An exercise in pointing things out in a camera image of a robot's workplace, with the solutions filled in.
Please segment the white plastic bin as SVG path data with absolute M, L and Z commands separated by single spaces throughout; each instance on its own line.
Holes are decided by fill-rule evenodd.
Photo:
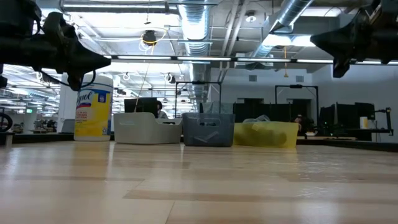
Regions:
M 114 115 L 114 140 L 123 144 L 179 143 L 182 119 L 155 118 L 152 113 L 118 113 Z

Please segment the silver ceiling duct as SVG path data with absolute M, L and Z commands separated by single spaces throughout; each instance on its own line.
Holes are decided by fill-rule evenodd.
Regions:
M 208 0 L 187 0 L 188 4 L 178 5 L 181 17 L 181 27 L 185 44 L 186 55 L 189 57 L 204 57 L 210 52 L 209 25 L 211 6 Z M 205 62 L 193 62 L 189 66 L 190 79 L 202 85 L 193 85 L 193 95 L 197 101 L 207 99 L 208 84 L 210 78 L 210 64 Z
M 294 23 L 311 5 L 313 0 L 284 0 L 280 10 L 267 16 L 262 26 L 262 41 L 252 52 L 251 57 L 266 57 L 273 47 L 287 40 L 293 33 Z

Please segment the Lysol wipes canister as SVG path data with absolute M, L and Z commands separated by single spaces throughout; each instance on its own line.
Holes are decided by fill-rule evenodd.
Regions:
M 77 93 L 74 140 L 110 140 L 113 91 L 112 78 L 103 75 L 84 76 Z

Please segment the black computer monitor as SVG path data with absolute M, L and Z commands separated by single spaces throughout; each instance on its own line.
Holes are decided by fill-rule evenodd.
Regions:
M 132 98 L 124 100 L 125 113 L 152 113 L 158 118 L 157 98 Z
M 375 107 L 372 103 L 355 103 L 359 117 L 367 117 L 368 120 L 375 120 Z
M 356 105 L 336 104 L 337 122 L 344 128 L 357 128 L 358 110 Z
M 333 126 L 335 121 L 335 105 L 320 108 L 319 122 L 323 126 Z

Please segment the grey plastic bin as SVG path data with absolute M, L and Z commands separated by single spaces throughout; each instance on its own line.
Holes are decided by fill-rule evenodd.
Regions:
M 184 113 L 183 141 L 186 146 L 231 147 L 234 114 Z

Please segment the black standing desk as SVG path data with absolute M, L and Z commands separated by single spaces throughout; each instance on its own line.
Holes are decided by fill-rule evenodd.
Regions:
M 352 141 L 372 141 L 372 134 L 394 135 L 393 129 L 338 129 L 330 134 L 316 134 L 314 136 L 298 136 L 298 140 L 352 140 Z

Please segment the person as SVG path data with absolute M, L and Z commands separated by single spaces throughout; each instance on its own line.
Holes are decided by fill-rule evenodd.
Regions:
M 298 135 L 303 136 L 307 132 L 307 118 L 298 114 L 294 122 L 298 124 Z
M 162 109 L 162 103 L 160 101 L 157 101 L 157 117 L 160 119 L 168 119 L 167 113 L 164 112 Z

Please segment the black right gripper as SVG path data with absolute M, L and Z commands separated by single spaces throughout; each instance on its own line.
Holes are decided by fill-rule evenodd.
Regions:
M 352 61 L 362 62 L 378 50 L 376 24 L 381 18 L 383 0 L 359 8 L 347 25 L 332 31 L 312 35 L 311 43 L 330 54 L 333 59 L 333 77 L 341 78 L 349 70 Z

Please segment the long ceiling light strip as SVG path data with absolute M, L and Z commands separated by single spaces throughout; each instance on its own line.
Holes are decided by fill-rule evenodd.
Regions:
M 247 57 L 194 57 L 194 56 L 156 56 L 156 55 L 105 55 L 106 58 L 117 60 L 142 61 L 187 61 L 187 62 L 242 62 L 242 63 L 307 63 L 332 64 L 333 60 L 299 59 L 299 58 L 247 58 Z

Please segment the black partition panels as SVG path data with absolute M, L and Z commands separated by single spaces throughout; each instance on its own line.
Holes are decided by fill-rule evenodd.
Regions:
M 264 103 L 260 99 L 245 99 L 244 103 L 234 104 L 236 122 L 241 123 L 245 119 L 255 119 L 262 115 L 271 121 L 289 122 L 296 117 L 313 119 L 311 100 L 293 99 L 286 103 Z

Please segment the yellow plastic bin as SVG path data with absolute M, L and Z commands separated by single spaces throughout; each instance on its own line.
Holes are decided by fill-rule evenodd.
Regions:
M 240 146 L 295 148 L 298 123 L 258 121 L 236 123 L 233 144 Z

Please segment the black station frame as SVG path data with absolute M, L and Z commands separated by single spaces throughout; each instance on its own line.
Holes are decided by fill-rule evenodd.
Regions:
M 184 84 L 184 85 L 187 85 L 187 84 L 191 84 L 191 85 L 211 85 L 211 84 L 217 84 L 218 86 L 219 86 L 219 89 L 218 89 L 218 93 L 219 93 L 219 103 L 218 103 L 218 106 L 219 106 L 219 114 L 221 114 L 221 94 L 222 94 L 222 83 L 221 82 L 206 82 L 206 81 L 190 81 L 190 82 L 186 82 L 186 81 L 177 81 L 177 82 L 175 82 L 175 90 L 174 90 L 174 97 L 175 97 L 175 104 L 174 104 L 174 106 L 175 106 L 175 109 L 174 109 L 174 116 L 176 116 L 177 115 L 177 98 L 178 98 L 178 93 L 179 93 L 179 91 L 181 90 L 181 89 L 183 89 L 183 87 L 181 87 L 181 89 L 179 89 L 178 88 L 178 85 L 179 84 Z
M 316 110 L 317 110 L 317 116 L 320 114 L 320 107 L 319 107 L 319 89 L 318 86 L 314 86 L 314 85 L 275 85 L 274 86 L 274 101 L 275 104 L 278 104 L 278 92 L 277 89 L 278 88 L 290 88 L 290 89 L 301 89 L 301 88 L 306 88 L 308 91 L 310 88 L 313 88 L 315 90 L 315 102 L 316 102 Z

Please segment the grey laptop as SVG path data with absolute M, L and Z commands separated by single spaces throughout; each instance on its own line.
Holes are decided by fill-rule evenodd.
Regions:
M 61 128 L 61 133 L 73 134 L 75 132 L 75 120 L 65 119 Z

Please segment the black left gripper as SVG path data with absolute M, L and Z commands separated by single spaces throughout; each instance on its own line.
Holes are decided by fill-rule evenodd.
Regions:
M 85 48 L 75 32 L 67 24 L 63 14 L 51 12 L 44 25 L 35 12 L 23 12 L 18 17 L 18 36 L 22 37 L 21 53 L 25 64 L 37 72 L 43 68 L 66 73 L 73 91 L 81 89 L 83 74 L 111 65 L 111 59 Z

